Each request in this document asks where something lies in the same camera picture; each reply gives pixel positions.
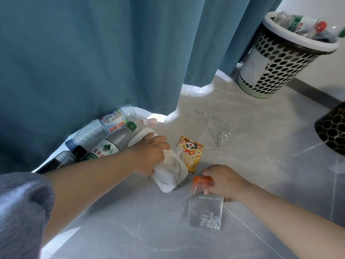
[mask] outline baseboard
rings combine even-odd
[[[290,82],[286,84],[287,87],[295,90],[296,92],[312,99],[313,101],[317,102],[318,104],[327,107],[328,109],[333,109],[342,101],[334,98],[333,96],[326,94],[323,91],[316,89],[315,87],[297,79],[293,78]]]

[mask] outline panda cartoon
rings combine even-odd
[[[198,144],[193,140],[184,139],[185,143],[183,144],[184,152],[187,155],[194,155],[196,149],[198,148]]]

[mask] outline green bottle cap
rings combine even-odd
[[[137,128],[137,125],[134,122],[128,122],[126,126],[131,130],[134,131]]]
[[[343,28],[343,29],[339,32],[338,37],[339,37],[339,38],[344,38],[344,37],[345,37],[345,28]]]

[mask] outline yellow snack bag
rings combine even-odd
[[[187,166],[188,171],[195,173],[204,146],[187,138],[186,136],[181,136],[177,147],[180,147],[183,151],[182,161]]]

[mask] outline plastic bottle pile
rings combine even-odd
[[[37,170],[44,174],[49,171],[84,160],[114,154],[128,146],[129,141],[139,132],[131,120],[137,118],[135,109],[125,105],[81,128],[73,139],[66,141],[70,151],[62,151]]]
[[[282,11],[273,21],[291,32],[320,42],[336,43],[337,38],[345,37],[344,27],[329,26],[321,18],[291,15]]]

